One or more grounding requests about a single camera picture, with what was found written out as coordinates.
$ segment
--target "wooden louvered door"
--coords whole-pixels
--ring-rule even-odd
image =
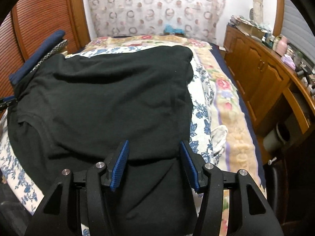
[[[89,42],[82,0],[19,0],[0,26],[0,97],[12,95],[8,76],[54,31],[76,52]]]
[[[15,38],[11,14],[0,26],[0,97],[12,95],[8,76],[24,63],[19,45]]]
[[[19,0],[13,11],[16,18],[17,38],[22,41],[21,49],[30,56],[50,34],[58,29],[66,32],[68,51],[77,51],[80,46],[75,33],[68,0]]]

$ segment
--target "blue gripper pad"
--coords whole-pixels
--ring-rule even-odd
[[[123,175],[123,171],[125,170],[125,166],[129,156],[129,141],[126,140],[120,149],[120,153],[118,157],[113,157],[111,163],[109,164],[108,169],[111,170],[111,184],[110,189],[112,192],[116,190],[120,185],[120,181]]]
[[[180,156],[189,185],[197,193],[203,193],[208,184],[208,177],[203,173],[204,159],[200,154],[195,154],[188,141],[180,143]]]

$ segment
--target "blue floral pattern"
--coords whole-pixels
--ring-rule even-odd
[[[188,90],[191,94],[193,102],[192,120],[190,123],[190,138],[189,145],[194,153],[202,155],[206,162],[211,162],[213,158],[212,149],[208,148],[208,143],[212,143],[211,130],[209,119],[207,99],[205,98],[204,85],[209,82],[208,73],[202,65],[198,65],[193,58],[191,65],[194,71],[194,75],[197,75],[198,81],[193,81],[188,84]]]
[[[43,194],[25,173],[17,157],[14,155],[7,133],[7,111],[0,121],[2,137],[0,140],[0,169],[10,188],[24,205],[33,214]]]
[[[70,54],[66,56],[66,58],[70,58],[73,56],[85,56],[85,57],[93,57],[97,55],[103,54],[119,54],[119,53],[132,53],[140,50],[146,50],[153,48],[154,46],[128,46],[128,47],[116,47],[116,48],[103,48],[103,49],[94,49],[87,52],[82,52],[78,54]]]

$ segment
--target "wooden door frame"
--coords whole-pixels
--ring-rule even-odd
[[[67,0],[72,31],[78,48],[84,48],[90,41],[83,0]]]
[[[284,0],[277,0],[276,20],[273,28],[273,35],[278,36],[281,34],[284,16]]]

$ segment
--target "navy blue bed sheet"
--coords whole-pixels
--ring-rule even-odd
[[[213,44],[213,43],[210,43],[210,45],[212,46],[212,50],[210,50],[212,55],[217,60],[219,66],[222,69],[222,71],[226,74],[226,76],[232,81],[232,83],[236,87],[236,82],[233,79],[229,69],[227,68],[226,63],[224,62],[223,57],[220,54],[219,47],[217,45]],[[245,102],[243,101],[243,99],[242,99],[242,97],[241,97],[241,95],[240,95],[238,90],[237,90],[237,94],[239,96],[239,105],[241,107],[242,112],[245,114],[245,120],[246,120],[246,123],[247,123],[247,127],[248,127],[248,130],[249,130],[250,136],[252,137],[253,144],[255,146],[255,154],[256,154],[257,163],[258,163],[258,175],[259,175],[259,177],[261,179],[262,186],[264,188],[266,188],[265,172],[264,172],[264,169],[263,169],[263,166],[262,166],[263,164],[262,164],[262,159],[261,159],[261,152],[260,152],[260,148],[259,148],[259,145],[258,145],[257,137],[256,137],[256,135],[254,133],[252,122],[250,120],[250,116],[249,116],[247,107],[245,105]]]

